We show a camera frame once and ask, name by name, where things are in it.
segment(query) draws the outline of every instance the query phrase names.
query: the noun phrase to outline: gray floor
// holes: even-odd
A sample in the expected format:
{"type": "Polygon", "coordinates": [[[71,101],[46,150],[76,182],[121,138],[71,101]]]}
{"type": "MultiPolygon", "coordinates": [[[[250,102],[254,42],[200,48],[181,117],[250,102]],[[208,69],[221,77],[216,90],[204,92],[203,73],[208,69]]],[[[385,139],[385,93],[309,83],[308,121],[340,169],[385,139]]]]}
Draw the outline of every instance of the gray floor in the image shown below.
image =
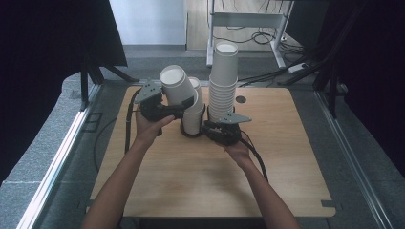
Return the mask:
{"type": "MultiPolygon", "coordinates": [[[[206,80],[204,52],[185,52],[182,47],[125,47],[130,75],[158,78],[169,64],[181,65],[189,76],[206,80]]],[[[241,53],[239,76],[246,78],[277,70],[270,52],[241,53]]],[[[118,109],[128,83],[102,70],[106,78],[91,116],[80,132],[66,164],[57,179],[36,228],[77,228],[82,221],[89,196],[114,127],[118,109]]],[[[286,73],[275,81],[290,78],[286,73]]],[[[379,228],[347,160],[342,154],[319,102],[311,89],[313,75],[289,87],[309,141],[336,207],[332,218],[299,218],[303,228],[379,228]]],[[[267,86],[268,83],[255,86],[267,86]]],[[[69,77],[53,112],[32,146],[0,188],[0,228],[15,228],[30,203],[53,156],[80,107],[79,75],[69,77]]],[[[383,204],[393,228],[405,228],[405,180],[377,142],[337,98],[337,120],[365,174],[383,204]]],[[[125,219],[124,228],[137,227],[139,219],[125,219]]],[[[142,228],[260,228],[260,219],[141,219],[142,228]]]]}

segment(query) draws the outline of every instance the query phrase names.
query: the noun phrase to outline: stack of paper cups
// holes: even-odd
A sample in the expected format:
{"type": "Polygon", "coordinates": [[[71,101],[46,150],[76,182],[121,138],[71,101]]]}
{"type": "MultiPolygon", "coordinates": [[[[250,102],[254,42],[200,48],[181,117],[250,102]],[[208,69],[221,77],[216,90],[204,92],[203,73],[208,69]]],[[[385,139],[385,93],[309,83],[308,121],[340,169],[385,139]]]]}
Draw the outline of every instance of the stack of paper cups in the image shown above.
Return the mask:
{"type": "Polygon", "coordinates": [[[195,77],[189,77],[194,88],[194,104],[184,111],[182,125],[184,131],[189,135],[196,135],[200,132],[202,124],[202,115],[204,111],[203,97],[201,92],[200,80],[195,77]]]}
{"type": "Polygon", "coordinates": [[[170,65],[164,68],[160,73],[160,81],[169,106],[181,105],[195,94],[193,85],[180,66],[170,65]]]}
{"type": "Polygon", "coordinates": [[[222,41],[215,47],[212,71],[209,76],[209,119],[219,118],[233,110],[238,82],[238,46],[222,41]]]}

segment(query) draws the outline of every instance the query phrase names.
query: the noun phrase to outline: wall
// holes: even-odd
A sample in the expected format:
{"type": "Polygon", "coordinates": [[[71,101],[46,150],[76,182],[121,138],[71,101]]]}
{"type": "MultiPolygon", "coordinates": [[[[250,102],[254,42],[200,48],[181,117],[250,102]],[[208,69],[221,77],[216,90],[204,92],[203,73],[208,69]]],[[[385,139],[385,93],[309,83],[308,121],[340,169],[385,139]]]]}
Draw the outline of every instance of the wall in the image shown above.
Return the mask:
{"type": "Polygon", "coordinates": [[[185,45],[185,0],[110,0],[123,45],[185,45]]]}

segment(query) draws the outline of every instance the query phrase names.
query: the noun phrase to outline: wooden table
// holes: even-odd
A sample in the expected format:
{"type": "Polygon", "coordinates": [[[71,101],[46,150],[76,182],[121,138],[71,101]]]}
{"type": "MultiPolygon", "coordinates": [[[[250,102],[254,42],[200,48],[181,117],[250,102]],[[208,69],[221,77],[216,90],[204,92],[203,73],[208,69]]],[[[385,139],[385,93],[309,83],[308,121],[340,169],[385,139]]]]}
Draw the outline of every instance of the wooden table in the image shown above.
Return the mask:
{"type": "MultiPolygon", "coordinates": [[[[130,87],[123,99],[91,199],[123,157],[125,116],[138,88],[130,87]]],[[[202,94],[207,104],[207,87],[202,87],[202,94]]],[[[321,204],[321,200],[331,200],[330,193],[289,91],[238,88],[238,95],[246,102],[235,102],[236,113],[252,118],[241,123],[241,129],[249,134],[266,165],[270,184],[294,216],[333,216],[335,209],[321,204]]],[[[133,120],[132,138],[136,134],[133,120]]],[[[183,136],[179,120],[163,129],[146,154],[124,212],[131,217],[260,215],[242,170],[205,135],[183,136]]]]}

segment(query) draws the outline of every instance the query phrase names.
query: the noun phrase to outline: human hand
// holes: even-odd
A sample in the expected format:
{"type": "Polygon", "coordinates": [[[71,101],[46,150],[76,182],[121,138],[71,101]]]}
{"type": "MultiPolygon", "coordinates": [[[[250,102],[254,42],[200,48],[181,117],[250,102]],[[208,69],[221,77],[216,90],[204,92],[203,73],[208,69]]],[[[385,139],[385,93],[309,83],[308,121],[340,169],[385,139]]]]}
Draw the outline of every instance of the human hand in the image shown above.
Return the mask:
{"type": "MultiPolygon", "coordinates": [[[[248,137],[245,133],[242,133],[242,138],[245,141],[248,141],[248,137]]],[[[246,162],[251,161],[249,149],[241,141],[238,141],[238,143],[231,146],[218,145],[224,147],[225,151],[229,153],[230,157],[238,164],[239,167],[242,167],[246,162]]]]}
{"type": "Polygon", "coordinates": [[[173,115],[169,115],[160,121],[151,122],[148,121],[140,112],[136,112],[136,119],[137,136],[135,137],[135,141],[149,148],[155,141],[155,138],[158,136],[161,128],[172,122],[175,117],[173,115]]]}

